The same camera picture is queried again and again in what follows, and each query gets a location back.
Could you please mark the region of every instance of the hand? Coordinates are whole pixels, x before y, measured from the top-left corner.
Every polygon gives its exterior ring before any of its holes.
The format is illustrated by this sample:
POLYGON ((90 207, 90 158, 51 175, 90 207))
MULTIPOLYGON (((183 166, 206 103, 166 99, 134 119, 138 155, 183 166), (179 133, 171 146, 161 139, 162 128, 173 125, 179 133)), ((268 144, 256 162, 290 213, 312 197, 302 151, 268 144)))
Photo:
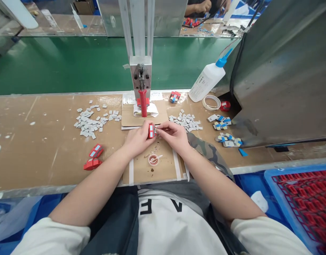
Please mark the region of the hand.
POLYGON ((220 14, 221 15, 226 14, 230 8, 230 5, 231 5, 231 0, 222 0, 221 6, 224 7, 224 12, 222 13, 222 10, 219 10, 220 14))
POLYGON ((167 141, 179 155, 181 155, 181 153, 188 147, 191 148, 184 127, 177 125, 174 122, 166 121, 156 128, 157 134, 167 141))
POLYGON ((211 1, 205 0, 200 4, 196 4, 195 11, 197 13, 201 13, 201 12, 206 13, 206 12, 210 11, 210 8, 211 8, 211 1))
POLYGON ((140 128, 132 129, 128 132, 122 148, 126 149, 131 159, 141 154, 147 147, 155 142, 157 136, 148 139, 150 124, 153 124, 153 122, 145 120, 140 128))

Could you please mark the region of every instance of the blue bottle nozzle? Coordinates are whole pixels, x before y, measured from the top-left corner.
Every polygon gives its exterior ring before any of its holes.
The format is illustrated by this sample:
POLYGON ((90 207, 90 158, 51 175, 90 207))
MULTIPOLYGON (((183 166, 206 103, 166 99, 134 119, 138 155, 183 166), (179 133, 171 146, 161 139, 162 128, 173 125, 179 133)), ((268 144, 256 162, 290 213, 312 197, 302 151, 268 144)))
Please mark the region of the blue bottle nozzle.
POLYGON ((228 56, 230 55, 230 53, 232 51, 233 51, 233 49, 231 48, 224 57, 221 57, 219 60, 217 60, 216 66, 217 67, 223 67, 225 65, 225 63, 227 62, 227 58, 228 58, 228 56))

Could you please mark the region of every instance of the red handle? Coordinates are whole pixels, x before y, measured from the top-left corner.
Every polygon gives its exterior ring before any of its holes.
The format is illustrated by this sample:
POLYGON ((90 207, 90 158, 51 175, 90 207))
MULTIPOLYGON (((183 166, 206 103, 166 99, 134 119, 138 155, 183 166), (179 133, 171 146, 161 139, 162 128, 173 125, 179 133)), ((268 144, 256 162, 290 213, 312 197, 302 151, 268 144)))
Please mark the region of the red handle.
POLYGON ((146 90, 143 91, 139 90, 138 92, 141 96, 142 117, 147 117, 148 112, 146 109, 146 90))

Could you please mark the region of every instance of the green floor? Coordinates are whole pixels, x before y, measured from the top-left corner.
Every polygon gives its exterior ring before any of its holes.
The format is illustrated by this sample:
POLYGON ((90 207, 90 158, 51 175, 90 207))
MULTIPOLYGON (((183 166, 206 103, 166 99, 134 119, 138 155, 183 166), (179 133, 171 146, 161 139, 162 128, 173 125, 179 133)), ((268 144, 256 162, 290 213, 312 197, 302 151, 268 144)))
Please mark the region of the green floor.
MULTIPOLYGON (((226 38, 155 38, 152 89, 191 88, 226 38)), ((0 59, 0 95, 131 90, 124 38, 23 38, 0 59)))

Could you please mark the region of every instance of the black lettering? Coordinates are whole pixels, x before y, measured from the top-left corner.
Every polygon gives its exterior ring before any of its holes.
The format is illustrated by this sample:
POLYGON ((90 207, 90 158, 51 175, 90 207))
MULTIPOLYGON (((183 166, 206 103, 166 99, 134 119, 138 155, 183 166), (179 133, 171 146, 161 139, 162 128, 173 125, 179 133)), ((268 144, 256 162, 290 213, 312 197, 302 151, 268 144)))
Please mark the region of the black lettering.
POLYGON ((141 211, 140 215, 152 213, 151 202, 152 202, 152 200, 148 199, 148 201, 146 203, 141 204, 141 207, 148 206, 148 209, 147 209, 147 211, 141 211))
POLYGON ((180 213, 182 211, 182 203, 179 202, 179 204, 177 205, 177 202, 175 200, 171 199, 171 201, 172 201, 173 205, 175 206, 177 212, 180 213))

